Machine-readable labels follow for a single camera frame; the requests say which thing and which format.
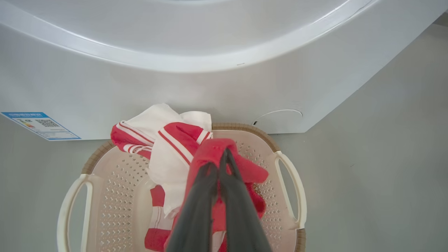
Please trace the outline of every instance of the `red towel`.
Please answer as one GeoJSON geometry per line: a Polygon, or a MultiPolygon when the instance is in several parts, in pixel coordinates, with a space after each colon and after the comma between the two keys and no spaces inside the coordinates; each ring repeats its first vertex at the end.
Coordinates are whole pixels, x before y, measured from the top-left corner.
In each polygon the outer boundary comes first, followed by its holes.
{"type": "MultiPolygon", "coordinates": [[[[193,186],[196,175],[198,174],[199,168],[203,165],[213,162],[217,167],[220,166],[220,160],[225,149],[229,149],[235,158],[235,163],[240,171],[241,178],[246,184],[249,195],[254,203],[255,209],[257,210],[259,218],[261,218],[266,209],[266,204],[262,197],[257,195],[253,189],[253,183],[262,183],[266,180],[268,172],[262,167],[254,164],[248,159],[243,158],[238,154],[237,146],[235,142],[231,139],[207,139],[202,142],[199,146],[193,160],[191,161],[190,170],[187,178],[187,187],[185,191],[185,199],[193,186]]],[[[173,227],[176,225],[177,217],[174,219],[173,227]]],[[[212,232],[226,230],[226,219],[225,219],[225,204],[221,197],[218,195],[218,200],[212,209],[213,227],[212,232]]]]}

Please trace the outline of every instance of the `white washing machine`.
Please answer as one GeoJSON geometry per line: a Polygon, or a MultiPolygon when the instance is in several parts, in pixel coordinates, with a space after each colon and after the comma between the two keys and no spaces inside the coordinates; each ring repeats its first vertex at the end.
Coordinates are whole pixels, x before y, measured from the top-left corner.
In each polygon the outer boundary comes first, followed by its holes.
{"type": "Polygon", "coordinates": [[[37,132],[49,140],[107,139],[162,102],[305,132],[446,9],[448,0],[0,0],[0,112],[33,132],[30,118],[56,123],[64,137],[37,132]]]}

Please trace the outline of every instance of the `qr code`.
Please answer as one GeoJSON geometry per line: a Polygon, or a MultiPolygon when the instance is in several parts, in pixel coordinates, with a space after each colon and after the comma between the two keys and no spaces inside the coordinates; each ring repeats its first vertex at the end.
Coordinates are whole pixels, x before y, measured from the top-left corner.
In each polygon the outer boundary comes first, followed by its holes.
{"type": "Polygon", "coordinates": [[[36,120],[36,122],[44,125],[45,127],[59,127],[59,125],[54,123],[52,120],[36,120]]]}

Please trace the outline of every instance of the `gray floor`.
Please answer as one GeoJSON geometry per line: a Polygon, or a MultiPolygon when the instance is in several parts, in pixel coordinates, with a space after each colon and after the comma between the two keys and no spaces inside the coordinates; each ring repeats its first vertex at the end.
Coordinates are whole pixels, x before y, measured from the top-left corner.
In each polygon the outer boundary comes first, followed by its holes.
{"type": "MultiPolygon", "coordinates": [[[[274,136],[305,187],[307,251],[448,251],[447,69],[448,29],[431,26],[311,130],[274,136]]],[[[103,141],[0,129],[3,251],[56,251],[60,204],[103,141]]]]}

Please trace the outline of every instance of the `white cloth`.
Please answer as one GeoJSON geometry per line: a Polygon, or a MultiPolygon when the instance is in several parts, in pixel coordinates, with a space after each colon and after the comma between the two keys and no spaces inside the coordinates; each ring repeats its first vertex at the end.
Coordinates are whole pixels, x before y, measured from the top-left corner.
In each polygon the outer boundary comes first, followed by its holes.
{"type": "Polygon", "coordinates": [[[165,191],[164,214],[173,218],[184,200],[189,166],[173,152],[172,147],[158,134],[165,125],[183,122],[211,131],[211,116],[206,112],[189,111],[176,113],[166,104],[155,104],[138,116],[124,122],[132,129],[154,139],[148,175],[165,191]]]}

